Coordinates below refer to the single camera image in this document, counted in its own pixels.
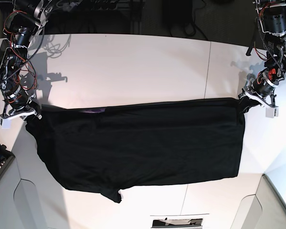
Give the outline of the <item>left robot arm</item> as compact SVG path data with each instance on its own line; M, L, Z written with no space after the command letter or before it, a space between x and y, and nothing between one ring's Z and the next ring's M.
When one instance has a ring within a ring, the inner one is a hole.
M241 113L266 108L266 116L278 116L275 89L286 80L286 0L255 0L257 17L247 56L255 51L264 69L250 77L238 95Z

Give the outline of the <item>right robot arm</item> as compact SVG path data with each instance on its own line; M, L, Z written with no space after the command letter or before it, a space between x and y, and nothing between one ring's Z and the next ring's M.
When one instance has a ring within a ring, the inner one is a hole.
M38 33L45 35L45 24L55 7L55 1L0 0L0 4L13 6L3 24L6 38L0 46L0 91L4 98L0 117L7 120L36 116L41 119L38 104L28 95L29 90L36 88L37 79L33 79L32 86L25 87L20 83L20 73L27 71L32 76L36 75L31 65L34 55L28 55L28 48Z

